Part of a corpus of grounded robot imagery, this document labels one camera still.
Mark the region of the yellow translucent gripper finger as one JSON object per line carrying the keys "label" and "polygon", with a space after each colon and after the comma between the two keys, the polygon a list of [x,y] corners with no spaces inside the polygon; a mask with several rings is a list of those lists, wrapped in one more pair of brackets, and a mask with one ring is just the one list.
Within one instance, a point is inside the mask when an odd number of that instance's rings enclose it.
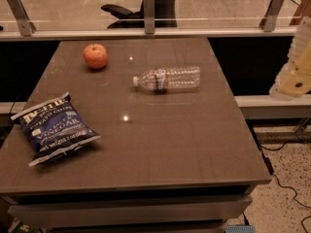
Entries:
{"label": "yellow translucent gripper finger", "polygon": [[297,27],[285,63],[275,78],[269,95],[273,99],[292,100],[311,91],[311,17]]}

